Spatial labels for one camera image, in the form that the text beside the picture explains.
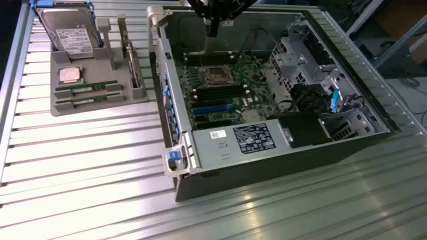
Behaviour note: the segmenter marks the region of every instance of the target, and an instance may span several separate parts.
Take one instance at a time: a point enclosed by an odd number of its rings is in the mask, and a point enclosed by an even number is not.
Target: metal bracket
[[[148,51],[156,51],[154,48],[154,33],[152,28],[159,26],[160,21],[167,17],[166,10],[160,5],[150,5],[147,8],[147,23],[148,23]]]

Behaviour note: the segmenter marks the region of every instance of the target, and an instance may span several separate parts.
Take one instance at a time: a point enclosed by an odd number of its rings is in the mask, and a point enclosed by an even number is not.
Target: slotted aluminum surface
[[[113,24],[113,46],[119,46],[115,16],[128,16],[150,102],[51,116],[49,40],[29,15],[33,25],[21,46],[1,140],[7,153],[1,240],[426,237],[423,131],[327,13],[314,7],[282,7],[311,11],[402,132],[339,164],[176,203],[160,161],[164,144],[146,22],[148,4],[176,3],[96,0],[93,4],[96,16],[109,17]]]

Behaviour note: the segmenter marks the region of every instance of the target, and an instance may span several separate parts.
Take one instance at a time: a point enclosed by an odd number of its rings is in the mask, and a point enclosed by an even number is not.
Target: gray parts holder
[[[104,46],[92,49],[91,58],[71,59],[65,51],[51,52],[51,114],[61,116],[148,101],[139,61],[134,61],[139,87],[131,83],[129,59],[121,47],[111,47],[108,18],[96,18]],[[60,83],[60,70],[77,67],[80,81]]]

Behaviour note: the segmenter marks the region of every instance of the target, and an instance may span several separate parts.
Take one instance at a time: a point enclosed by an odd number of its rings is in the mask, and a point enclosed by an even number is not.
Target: sticker
[[[251,154],[276,148],[266,123],[235,127],[232,130],[242,153]]]
[[[235,21],[224,21],[224,23],[222,24],[223,27],[232,27],[235,25]]]
[[[227,137],[226,130],[211,131],[210,134],[212,139],[220,139]]]
[[[83,101],[75,101],[72,102],[73,105],[79,105],[79,104],[88,104],[88,103],[93,103],[95,100],[93,99],[88,99],[88,100],[83,100]]]
[[[83,87],[83,88],[72,89],[71,92],[72,93],[81,93],[81,92],[92,91],[92,90],[93,90],[92,87]]]
[[[59,40],[69,54],[92,53],[92,44],[85,28],[57,29]]]

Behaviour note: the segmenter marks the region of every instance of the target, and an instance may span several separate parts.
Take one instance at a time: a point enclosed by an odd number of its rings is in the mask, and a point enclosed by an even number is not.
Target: motherboard
[[[276,105],[260,61],[242,54],[232,64],[211,63],[175,63],[192,129],[266,120]]]

